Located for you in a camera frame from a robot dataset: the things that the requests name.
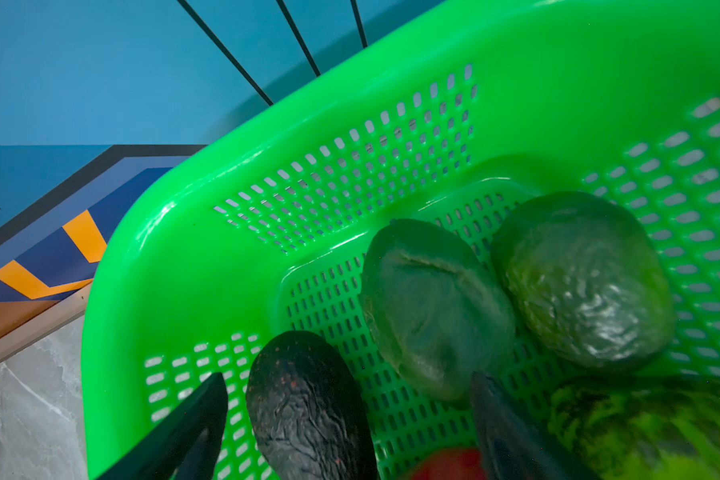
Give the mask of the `green plastic mesh basket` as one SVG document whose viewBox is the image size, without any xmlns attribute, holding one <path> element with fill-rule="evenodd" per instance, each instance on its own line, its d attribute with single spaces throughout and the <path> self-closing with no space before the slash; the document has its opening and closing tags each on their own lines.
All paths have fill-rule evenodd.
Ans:
<svg viewBox="0 0 720 480">
<path fill-rule="evenodd" d="M 115 229 L 82 336 L 98 478 L 221 374 L 217 479 L 271 479 L 245 405 L 255 356 L 309 330 L 363 393 L 379 475 L 473 445 L 406 385 L 358 295 L 373 234 L 434 222 L 481 259 L 510 210 L 581 190 L 627 208 L 679 316 L 651 375 L 720 378 L 720 1 L 447 1 L 154 183 Z"/>
</svg>

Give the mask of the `dark purple black fruit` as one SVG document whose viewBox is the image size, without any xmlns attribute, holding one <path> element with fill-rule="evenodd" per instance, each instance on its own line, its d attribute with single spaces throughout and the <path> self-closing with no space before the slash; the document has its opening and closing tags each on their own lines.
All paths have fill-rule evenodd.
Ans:
<svg viewBox="0 0 720 480">
<path fill-rule="evenodd" d="M 281 479 L 377 479 L 360 389 L 321 336 L 287 331 L 259 352 L 246 406 L 256 444 Z"/>
</svg>

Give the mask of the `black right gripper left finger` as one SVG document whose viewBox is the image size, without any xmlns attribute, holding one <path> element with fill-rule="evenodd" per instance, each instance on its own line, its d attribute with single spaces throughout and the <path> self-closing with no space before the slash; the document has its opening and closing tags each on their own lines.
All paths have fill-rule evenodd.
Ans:
<svg viewBox="0 0 720 480">
<path fill-rule="evenodd" d="M 209 376 L 102 479 L 211 479 L 228 414 L 225 379 Z"/>
</svg>

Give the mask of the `green avocado fruit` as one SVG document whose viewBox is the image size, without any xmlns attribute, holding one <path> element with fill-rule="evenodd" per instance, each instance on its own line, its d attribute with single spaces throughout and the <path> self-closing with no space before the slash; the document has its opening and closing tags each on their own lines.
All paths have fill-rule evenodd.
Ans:
<svg viewBox="0 0 720 480">
<path fill-rule="evenodd" d="M 633 214 L 601 197 L 566 191 L 520 204 L 490 256 L 526 328 L 581 369 L 637 371 L 675 337 L 658 252 Z"/>
</svg>

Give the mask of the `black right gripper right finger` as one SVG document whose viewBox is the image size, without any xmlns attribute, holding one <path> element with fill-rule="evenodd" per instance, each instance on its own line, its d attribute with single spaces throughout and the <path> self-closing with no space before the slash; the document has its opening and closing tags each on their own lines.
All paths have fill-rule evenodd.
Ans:
<svg viewBox="0 0 720 480">
<path fill-rule="evenodd" d="M 470 405 L 482 466 L 492 479 L 596 479 L 485 372 L 470 380 Z"/>
</svg>

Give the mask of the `green lime fruit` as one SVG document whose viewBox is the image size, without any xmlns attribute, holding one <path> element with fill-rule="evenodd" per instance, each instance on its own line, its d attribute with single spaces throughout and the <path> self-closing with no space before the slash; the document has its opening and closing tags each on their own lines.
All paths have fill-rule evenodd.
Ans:
<svg viewBox="0 0 720 480">
<path fill-rule="evenodd" d="M 720 379 L 574 378 L 548 429 L 603 479 L 720 479 Z"/>
</svg>

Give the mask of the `pink dragon fruit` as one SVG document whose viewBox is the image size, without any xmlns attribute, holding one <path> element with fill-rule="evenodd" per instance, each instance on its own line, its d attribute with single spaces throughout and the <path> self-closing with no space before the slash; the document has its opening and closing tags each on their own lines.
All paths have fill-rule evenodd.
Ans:
<svg viewBox="0 0 720 480">
<path fill-rule="evenodd" d="M 477 448 L 439 450 L 402 476 L 409 480 L 487 480 Z"/>
</svg>

